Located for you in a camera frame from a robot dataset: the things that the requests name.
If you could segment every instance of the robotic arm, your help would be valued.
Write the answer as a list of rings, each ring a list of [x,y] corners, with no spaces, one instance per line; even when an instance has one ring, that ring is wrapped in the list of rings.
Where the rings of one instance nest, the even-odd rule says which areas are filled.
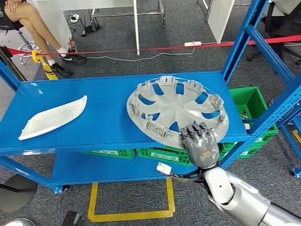
[[[157,170],[181,183],[199,183],[220,211],[247,226],[301,226],[301,219],[262,196],[257,189],[218,165],[220,151],[213,133],[204,123],[180,130],[183,141],[197,170],[178,175],[159,163]]]

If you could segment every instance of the person's leg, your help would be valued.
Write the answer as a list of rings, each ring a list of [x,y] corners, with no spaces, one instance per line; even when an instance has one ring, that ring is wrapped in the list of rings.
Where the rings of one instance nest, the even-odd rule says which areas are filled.
[[[38,46],[38,48],[40,48],[42,53],[50,52],[46,41],[44,38],[42,38],[39,33],[38,33],[29,19],[20,18],[19,22],[26,27],[32,36],[35,44]],[[45,57],[48,61],[52,60],[52,56],[45,56]]]
[[[11,10],[8,9],[8,7],[5,8],[5,12],[9,19],[11,19],[13,22],[18,21],[21,18],[25,18],[29,20],[33,26],[33,28],[35,30],[37,34],[38,34],[41,38],[43,38],[45,41],[48,42],[57,52],[60,53],[61,54],[60,57],[63,60],[74,62],[74,63],[84,63],[86,61],[85,57],[77,55],[75,53],[72,55],[64,54],[70,51],[64,49],[61,45],[60,45],[44,23],[44,21],[41,18],[38,12],[34,6],[29,3],[20,3],[17,7],[16,13],[11,12]]]
[[[29,3],[19,4],[17,7],[16,13],[12,13],[6,7],[5,8],[5,12],[13,22],[18,21],[20,18],[28,19],[32,24],[38,34],[51,44],[55,50],[58,50],[62,47],[49,31],[49,29],[41,18],[38,12],[34,6]]]

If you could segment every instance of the black shoe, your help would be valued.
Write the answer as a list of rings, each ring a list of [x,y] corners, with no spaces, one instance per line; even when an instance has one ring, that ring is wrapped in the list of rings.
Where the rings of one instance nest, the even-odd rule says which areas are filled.
[[[74,54],[68,54],[66,56],[60,56],[63,60],[66,60],[66,61],[70,61],[70,62],[73,62],[73,63],[78,63],[78,64],[82,64],[82,63],[85,63],[87,61],[87,58],[84,57],[84,56],[81,56],[81,55],[78,55],[76,54],[75,51],[72,50],[72,49],[69,49],[68,53],[74,53]]]
[[[51,70],[53,70],[55,73],[60,74],[60,75],[61,75],[63,77],[66,77],[66,78],[69,78],[69,77],[71,77],[73,75],[72,72],[69,72],[69,70],[63,68],[58,63],[53,64],[50,68],[51,68]]]

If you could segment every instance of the person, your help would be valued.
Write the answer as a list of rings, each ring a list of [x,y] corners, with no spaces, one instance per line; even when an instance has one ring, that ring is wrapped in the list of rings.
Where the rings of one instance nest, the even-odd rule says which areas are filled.
[[[20,23],[26,27],[35,42],[41,53],[50,53],[47,42],[51,45],[58,53],[60,58],[65,61],[73,63],[84,63],[86,58],[74,53],[72,49],[66,50],[59,44],[45,24],[38,12],[32,5],[26,3],[26,0],[0,0],[0,25],[16,27]],[[63,77],[70,77],[72,72],[63,68],[55,62],[52,56],[46,55],[49,66],[55,73]]]

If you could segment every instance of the green crate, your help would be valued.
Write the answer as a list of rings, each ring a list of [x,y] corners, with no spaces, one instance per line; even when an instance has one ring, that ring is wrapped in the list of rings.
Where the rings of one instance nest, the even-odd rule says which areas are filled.
[[[238,159],[246,159],[246,158],[250,158],[250,156],[256,153],[259,149],[262,148],[263,145],[261,144],[253,144],[250,146],[248,149],[246,151],[244,151],[241,153]],[[222,151],[220,150],[220,160],[222,160],[223,157],[225,157],[226,154],[228,154],[231,149],[222,149]]]
[[[244,113],[248,119],[259,119],[268,109],[260,90],[256,86],[230,89],[229,91],[238,113],[241,115]],[[264,144],[266,144],[277,133],[277,126],[273,125],[255,142],[265,142]]]
[[[137,148],[137,156],[168,161],[172,163],[192,166],[186,150],[164,147],[164,148]]]
[[[120,150],[113,150],[113,151],[103,150],[103,151],[91,151],[91,152],[82,152],[82,153],[109,156],[109,157],[118,157],[118,158],[124,158],[124,159],[134,159],[135,150],[134,149],[120,149]]]
[[[258,119],[266,109],[268,109],[263,95],[261,95],[260,89],[256,86],[230,89],[229,91],[236,105],[238,113],[240,115],[247,116],[248,119]],[[243,152],[238,158],[250,157],[257,150],[260,149],[262,146],[268,143],[277,133],[277,126],[273,125],[269,130],[264,133],[262,137],[258,138],[253,144],[250,145],[247,151]],[[235,145],[235,143],[219,144],[220,152],[220,158],[223,158]]]

